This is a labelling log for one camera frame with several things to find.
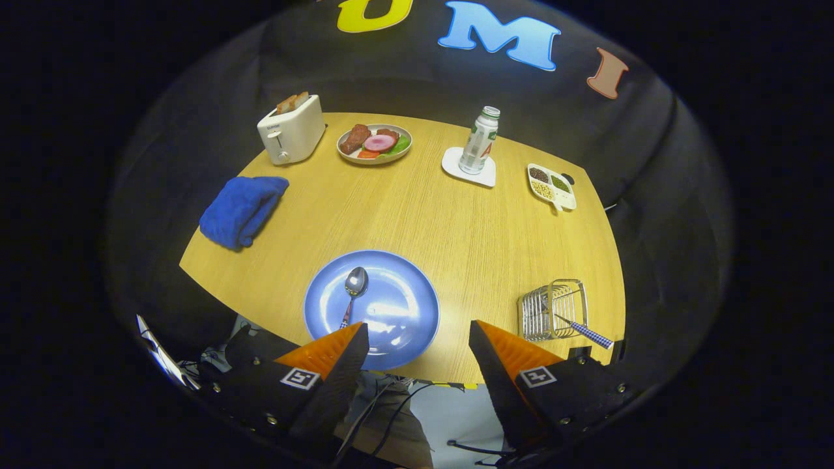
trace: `utensil holder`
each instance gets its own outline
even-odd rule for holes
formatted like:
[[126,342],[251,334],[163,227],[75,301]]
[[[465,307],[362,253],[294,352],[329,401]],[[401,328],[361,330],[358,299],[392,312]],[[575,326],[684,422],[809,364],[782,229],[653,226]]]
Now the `utensil holder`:
[[580,280],[557,279],[518,300],[519,335],[525,340],[567,339],[579,333],[570,322],[588,327],[588,300]]

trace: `bottle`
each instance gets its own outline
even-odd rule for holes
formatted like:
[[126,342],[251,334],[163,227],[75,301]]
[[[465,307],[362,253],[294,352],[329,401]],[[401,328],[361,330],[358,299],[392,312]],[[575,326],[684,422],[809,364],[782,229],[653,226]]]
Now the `bottle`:
[[469,174],[480,174],[490,156],[495,137],[498,136],[498,117],[501,111],[492,106],[484,106],[480,116],[472,126],[469,140],[466,141],[464,153],[460,156],[460,170]]

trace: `letter m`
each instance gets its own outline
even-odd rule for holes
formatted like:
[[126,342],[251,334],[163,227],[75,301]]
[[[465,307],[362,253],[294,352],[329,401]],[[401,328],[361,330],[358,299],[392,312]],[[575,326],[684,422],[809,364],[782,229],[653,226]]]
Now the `letter m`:
[[441,46],[474,49],[477,44],[470,37],[474,30],[488,52],[496,53],[517,39],[515,47],[507,50],[510,58],[549,72],[556,70],[556,64],[550,60],[550,50],[553,37],[561,34],[560,30],[529,17],[501,24],[487,7],[478,3],[446,2],[446,6],[455,12],[449,33],[437,41]]

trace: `coaster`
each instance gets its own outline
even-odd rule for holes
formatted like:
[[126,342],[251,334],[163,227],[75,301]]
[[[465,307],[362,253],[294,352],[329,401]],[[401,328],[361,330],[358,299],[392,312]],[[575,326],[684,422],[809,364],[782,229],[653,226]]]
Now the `coaster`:
[[446,153],[443,154],[443,170],[458,179],[471,181],[487,187],[495,187],[495,160],[491,156],[486,157],[486,164],[484,164],[484,169],[480,174],[464,173],[460,169],[460,166],[458,166],[460,156],[463,153],[463,147],[450,147],[446,149]]

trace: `white plate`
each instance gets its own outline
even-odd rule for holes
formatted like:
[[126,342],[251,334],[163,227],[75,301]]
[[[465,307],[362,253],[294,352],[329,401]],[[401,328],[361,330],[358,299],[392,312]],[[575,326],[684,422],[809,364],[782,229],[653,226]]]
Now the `white plate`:
[[[538,179],[534,178],[533,176],[530,176],[530,168],[541,169],[542,171],[544,171],[545,174],[548,175],[547,182],[544,183],[544,182],[539,181]],[[550,176],[553,176],[553,177],[561,180],[563,183],[565,183],[565,185],[568,186],[568,190],[570,192],[565,192],[562,189],[557,189],[550,182]],[[533,194],[535,194],[536,197],[538,197],[539,199],[547,200],[548,202],[552,203],[560,211],[561,211],[561,209],[573,210],[573,209],[576,208],[576,196],[573,193],[573,188],[570,186],[570,183],[568,182],[568,180],[565,179],[565,177],[562,176],[561,174],[558,174],[555,171],[547,169],[544,166],[539,166],[538,164],[530,163],[530,164],[527,165],[527,179],[530,181],[530,189],[533,190]],[[535,189],[533,189],[533,181],[536,181],[538,183],[550,186],[550,191],[553,193],[553,199],[547,199],[544,195],[539,194],[538,192],[536,192]]]
[[374,159],[356,158],[356,155],[359,154],[360,151],[362,151],[361,147],[358,150],[354,151],[352,154],[346,154],[345,152],[343,152],[339,148],[339,145],[341,145],[342,143],[344,143],[345,140],[348,139],[348,135],[350,135],[350,130],[348,130],[341,137],[339,137],[339,140],[336,140],[336,151],[338,151],[339,154],[342,155],[342,158],[347,159],[348,161],[350,161],[352,163],[367,164],[367,165],[386,164],[386,163],[390,163],[390,162],[392,162],[396,159],[400,159],[400,158],[404,157],[405,154],[407,154],[409,152],[409,150],[411,149],[411,146],[414,145],[414,137],[411,136],[411,134],[409,133],[408,130],[403,129],[402,127],[399,127],[397,125],[391,125],[391,124],[371,124],[371,125],[368,126],[368,130],[370,130],[371,135],[376,135],[376,131],[379,130],[379,129],[393,130],[397,134],[399,134],[399,136],[401,138],[402,138],[403,135],[405,135],[406,137],[408,137],[411,140],[411,143],[409,144],[409,146],[405,147],[405,149],[403,151],[401,151],[399,153],[392,154],[390,156],[377,157],[377,158],[374,158]]
[[443,159],[440,161],[440,166],[443,170],[458,179],[472,181],[477,184],[485,185],[486,187],[495,187],[495,160],[491,156],[486,157],[484,168],[478,174],[464,173],[460,168],[460,156],[464,153],[463,147],[450,147],[443,153]]

